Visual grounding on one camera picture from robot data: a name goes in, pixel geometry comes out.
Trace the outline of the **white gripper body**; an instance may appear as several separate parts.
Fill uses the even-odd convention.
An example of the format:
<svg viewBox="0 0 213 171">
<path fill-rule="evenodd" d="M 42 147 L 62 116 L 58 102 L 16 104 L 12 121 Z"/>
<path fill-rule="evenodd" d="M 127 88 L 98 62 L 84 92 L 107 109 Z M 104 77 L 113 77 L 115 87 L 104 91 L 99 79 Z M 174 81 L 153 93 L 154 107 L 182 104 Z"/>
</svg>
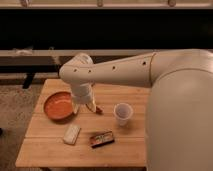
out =
<svg viewBox="0 0 213 171">
<path fill-rule="evenodd" d="M 77 104 L 88 104 L 93 101 L 93 90 L 92 86 L 87 84 L 72 85 L 71 86 L 71 97 Z"/>
</svg>

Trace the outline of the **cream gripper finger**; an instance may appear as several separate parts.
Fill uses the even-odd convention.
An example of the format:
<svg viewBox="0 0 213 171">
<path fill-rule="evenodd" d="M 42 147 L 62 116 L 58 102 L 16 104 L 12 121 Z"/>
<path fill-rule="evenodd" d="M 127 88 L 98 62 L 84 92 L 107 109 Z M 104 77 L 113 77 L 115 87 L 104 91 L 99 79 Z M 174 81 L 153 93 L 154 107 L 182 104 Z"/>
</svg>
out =
<svg viewBox="0 0 213 171">
<path fill-rule="evenodd" d="M 96 112 L 96 104 L 95 104 L 94 102 L 88 103 L 88 104 L 87 104 L 87 108 L 88 108 L 91 112 L 93 112 L 93 113 Z"/>
<path fill-rule="evenodd" d="M 79 104 L 76 104 L 75 102 L 72 102 L 72 107 L 73 107 L 73 113 L 74 113 L 74 114 L 78 114 L 80 105 L 79 105 Z"/>
</svg>

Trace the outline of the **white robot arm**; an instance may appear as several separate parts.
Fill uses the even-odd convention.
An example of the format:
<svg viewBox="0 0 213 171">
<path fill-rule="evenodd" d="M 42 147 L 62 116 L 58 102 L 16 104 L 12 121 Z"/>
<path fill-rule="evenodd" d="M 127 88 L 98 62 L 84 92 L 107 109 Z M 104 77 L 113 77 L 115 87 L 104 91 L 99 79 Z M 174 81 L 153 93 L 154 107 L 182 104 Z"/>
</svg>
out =
<svg viewBox="0 0 213 171">
<path fill-rule="evenodd" d="M 59 75 L 79 100 L 90 83 L 148 88 L 147 171 L 213 171 L 213 52 L 165 50 L 98 64 L 78 54 Z"/>
</svg>

